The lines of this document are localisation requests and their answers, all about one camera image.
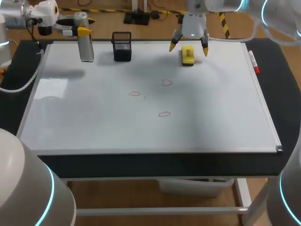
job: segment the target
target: black cable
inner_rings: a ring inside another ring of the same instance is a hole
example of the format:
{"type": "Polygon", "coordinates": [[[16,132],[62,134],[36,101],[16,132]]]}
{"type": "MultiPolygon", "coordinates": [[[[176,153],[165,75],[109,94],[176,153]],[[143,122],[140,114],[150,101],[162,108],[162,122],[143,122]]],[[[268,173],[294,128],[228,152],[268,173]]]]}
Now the black cable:
{"type": "Polygon", "coordinates": [[[151,12],[151,5],[149,4],[149,2],[147,1],[147,5],[150,7],[150,10],[149,11],[147,11],[148,13],[150,13],[151,12]]]}
{"type": "Polygon", "coordinates": [[[40,49],[43,49],[43,46],[41,45],[41,43],[34,37],[33,35],[33,29],[35,27],[35,25],[39,23],[39,19],[35,19],[35,18],[29,18],[26,22],[25,22],[25,26],[26,26],[26,29],[28,31],[28,33],[30,34],[32,40],[38,45],[38,48],[40,49]],[[29,30],[28,28],[28,22],[29,21],[32,21],[32,31],[29,30]]]}
{"type": "Polygon", "coordinates": [[[88,5],[90,5],[92,3],[92,0],[90,0],[87,4],[80,4],[79,3],[79,0],[77,0],[77,5],[79,5],[79,6],[88,6],[88,5]]]}
{"type": "Polygon", "coordinates": [[[158,6],[158,5],[156,5],[156,4],[154,3],[154,0],[151,0],[151,2],[152,2],[152,4],[153,4],[155,7],[158,7],[158,8],[163,8],[163,9],[165,9],[165,10],[166,10],[166,17],[165,17],[164,19],[162,19],[162,20],[158,19],[158,20],[160,20],[160,21],[166,20],[166,19],[167,19],[167,17],[168,17],[168,10],[167,10],[167,8],[166,8],[166,7],[164,7],[164,6],[158,6]]]}

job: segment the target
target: black pen holder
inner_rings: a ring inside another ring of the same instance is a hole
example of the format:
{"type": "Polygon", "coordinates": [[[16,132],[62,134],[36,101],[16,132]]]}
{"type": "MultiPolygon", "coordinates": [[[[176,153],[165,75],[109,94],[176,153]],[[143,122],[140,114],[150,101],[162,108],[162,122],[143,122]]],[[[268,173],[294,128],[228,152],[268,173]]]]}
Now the black pen holder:
{"type": "Polygon", "coordinates": [[[132,58],[131,32],[113,32],[111,43],[113,44],[114,60],[130,62],[132,58]]]}

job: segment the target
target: yellow black caution tape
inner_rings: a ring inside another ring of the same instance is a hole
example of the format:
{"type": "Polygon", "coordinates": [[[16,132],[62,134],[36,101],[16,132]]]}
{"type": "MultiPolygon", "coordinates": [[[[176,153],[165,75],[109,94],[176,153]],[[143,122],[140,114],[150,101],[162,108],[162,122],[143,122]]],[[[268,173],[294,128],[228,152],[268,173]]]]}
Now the yellow black caution tape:
{"type": "Polygon", "coordinates": [[[225,19],[225,13],[219,12],[219,13],[214,13],[214,14],[220,16],[220,20],[221,20],[221,23],[222,23],[222,29],[223,29],[223,31],[224,31],[224,34],[225,34],[225,36],[226,36],[226,39],[231,38],[230,32],[229,32],[229,28],[228,28],[228,25],[227,25],[226,19],[225,19]]]}
{"type": "MultiPolygon", "coordinates": [[[[126,13],[131,12],[131,10],[127,9],[82,9],[82,8],[60,8],[60,11],[82,11],[86,13],[126,13]]],[[[176,11],[176,10],[155,10],[159,13],[168,13],[168,14],[181,14],[185,13],[185,11],[176,11]]]]}

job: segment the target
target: white metal frame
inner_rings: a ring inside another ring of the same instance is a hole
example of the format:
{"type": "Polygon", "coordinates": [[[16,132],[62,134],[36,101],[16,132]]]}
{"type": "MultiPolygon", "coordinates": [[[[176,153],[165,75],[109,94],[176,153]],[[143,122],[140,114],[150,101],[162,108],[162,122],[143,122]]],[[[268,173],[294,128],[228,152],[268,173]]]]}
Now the white metal frame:
{"type": "MultiPolygon", "coordinates": [[[[62,178],[67,181],[88,180],[133,180],[159,179],[155,177],[138,178],[62,178]]],[[[201,177],[177,177],[196,179],[201,177]]],[[[213,215],[213,214],[241,214],[243,226],[254,226],[259,217],[266,211],[266,199],[269,191],[267,182],[254,201],[251,201],[247,181],[245,178],[235,178],[239,207],[165,207],[165,208],[110,208],[110,209],[77,209],[77,216],[141,216],[141,215],[213,215]]]]}

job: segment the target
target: whiteboard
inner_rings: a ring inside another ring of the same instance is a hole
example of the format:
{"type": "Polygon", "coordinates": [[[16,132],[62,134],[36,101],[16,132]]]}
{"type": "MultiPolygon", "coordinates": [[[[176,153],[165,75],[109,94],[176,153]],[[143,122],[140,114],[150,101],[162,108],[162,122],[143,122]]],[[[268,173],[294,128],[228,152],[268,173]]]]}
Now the whiteboard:
{"type": "Polygon", "coordinates": [[[266,153],[281,145],[246,46],[133,41],[131,62],[94,42],[83,63],[76,42],[48,45],[18,137],[38,155],[266,153]],[[184,67],[181,47],[194,46],[184,67]]]}

